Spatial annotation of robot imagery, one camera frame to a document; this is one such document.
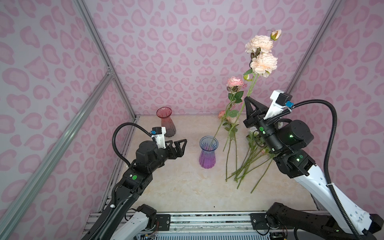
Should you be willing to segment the peach carnation flower stem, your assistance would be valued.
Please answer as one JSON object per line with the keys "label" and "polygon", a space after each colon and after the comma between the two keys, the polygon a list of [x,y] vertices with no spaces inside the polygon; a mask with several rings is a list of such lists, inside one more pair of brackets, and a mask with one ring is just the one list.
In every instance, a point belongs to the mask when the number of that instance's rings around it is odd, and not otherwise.
{"label": "peach carnation flower stem", "polygon": [[[274,43],[281,37],[282,30],[271,31],[269,35],[256,35],[245,44],[245,52],[250,55],[249,69],[243,74],[247,86],[244,96],[249,97],[260,77],[268,78],[277,69],[278,58],[272,53]],[[237,109],[240,115],[245,108],[244,100]]]}

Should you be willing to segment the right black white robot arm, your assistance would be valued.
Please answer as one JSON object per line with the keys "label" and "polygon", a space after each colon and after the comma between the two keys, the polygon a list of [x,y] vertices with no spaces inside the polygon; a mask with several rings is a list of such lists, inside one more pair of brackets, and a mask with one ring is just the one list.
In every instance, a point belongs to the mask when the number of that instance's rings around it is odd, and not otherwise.
{"label": "right black white robot arm", "polygon": [[[334,106],[318,99],[293,104],[289,95],[283,95],[278,97],[278,104],[285,109],[273,117],[267,117],[267,106],[251,97],[246,97],[244,102],[247,112],[245,126],[257,129],[274,155],[279,171],[302,185],[328,212],[327,215],[310,214],[274,203],[266,212],[265,224],[271,229],[292,227],[294,231],[303,230],[325,240],[373,240],[375,233],[383,228],[383,219],[358,207],[331,180],[329,160],[338,121]],[[308,125],[286,118],[292,110],[309,104],[324,105],[332,115],[323,167],[304,151],[314,139]]]}

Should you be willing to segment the purple blue glass vase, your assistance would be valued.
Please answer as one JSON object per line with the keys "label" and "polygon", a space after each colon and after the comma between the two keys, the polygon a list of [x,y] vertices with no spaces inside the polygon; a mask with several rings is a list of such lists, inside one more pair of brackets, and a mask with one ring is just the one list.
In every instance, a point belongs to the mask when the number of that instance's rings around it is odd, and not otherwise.
{"label": "purple blue glass vase", "polygon": [[199,164],[204,169],[211,169],[216,164],[215,151],[219,146],[219,142],[215,137],[205,136],[200,140],[201,154]]}

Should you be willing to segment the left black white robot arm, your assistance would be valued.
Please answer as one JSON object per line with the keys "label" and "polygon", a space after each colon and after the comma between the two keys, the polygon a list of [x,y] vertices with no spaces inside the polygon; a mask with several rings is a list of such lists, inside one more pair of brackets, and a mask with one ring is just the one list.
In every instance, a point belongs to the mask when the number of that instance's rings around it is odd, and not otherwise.
{"label": "left black white robot arm", "polygon": [[153,172],[163,167],[166,160],[181,158],[186,145],[186,139],[166,141],[164,149],[159,148],[154,141],[140,143],[136,159],[112,189],[109,206],[82,239],[109,240],[128,210],[153,180]]}

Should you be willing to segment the pink carnation flower stem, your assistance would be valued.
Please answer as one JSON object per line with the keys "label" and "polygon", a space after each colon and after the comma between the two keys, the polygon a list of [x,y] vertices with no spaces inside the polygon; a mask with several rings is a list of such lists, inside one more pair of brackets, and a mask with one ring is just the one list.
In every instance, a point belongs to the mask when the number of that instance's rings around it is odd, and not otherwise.
{"label": "pink carnation flower stem", "polygon": [[244,78],[231,77],[228,79],[226,89],[228,92],[229,103],[224,110],[220,111],[218,118],[220,125],[215,133],[215,137],[218,134],[221,127],[225,127],[228,132],[226,145],[231,141],[232,136],[237,131],[236,128],[239,125],[240,112],[237,107],[243,103],[244,87],[246,87],[246,81]]}

